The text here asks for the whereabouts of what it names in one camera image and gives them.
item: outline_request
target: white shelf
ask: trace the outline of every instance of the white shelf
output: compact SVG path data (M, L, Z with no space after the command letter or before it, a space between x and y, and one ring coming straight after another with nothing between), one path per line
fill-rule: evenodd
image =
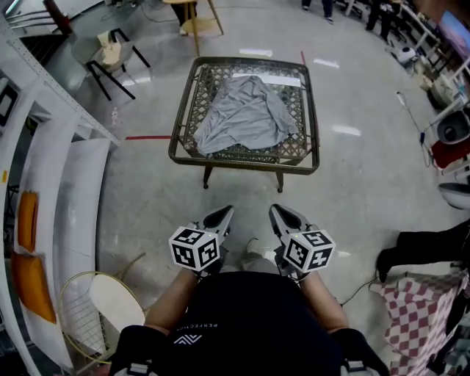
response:
M37 79L28 86L27 90L21 92L18 102L16 103L7 125L4 127L4 134L0 138L0 202L5 202L7 191L7 179L10 174L13 154L15 153L16 144L20 137L21 129L28 116L29 109L32 107L41 86L42 80ZM1 227L3 228L3 215L0 216ZM0 243L0 252L4 254L4 243ZM8 336L20 353L21 358L32 376L40 376L31 354L29 353L23 336L21 335L18 322L16 321L15 312L13 310L10 292L8 289L7 274L5 263L0 262L0 311L4 317L5 328Z
M78 115L65 123L50 119L37 127L29 146L18 193L18 197L24 191L33 191L38 195L35 252L43 260L48 291L56 312L59 292L54 285L54 216L62 171L77 123ZM15 252L22 253L17 243L17 233L18 221L15 219ZM57 325L54 325L24 306L22 309L31 340L56 364L64 369L72 369L58 320Z
M57 198L54 223L54 267L57 271L56 291L81 272L95 270L95 237L98 202L104 166L109 150L108 139L73 142L67 156ZM92 278L81 278L67 290L62 299L66 304L81 297L89 288ZM74 326L79 314L66 317L65 331L77 341L92 349L92 353L104 348L99 315L88 317L94 338L83 337L83 328Z

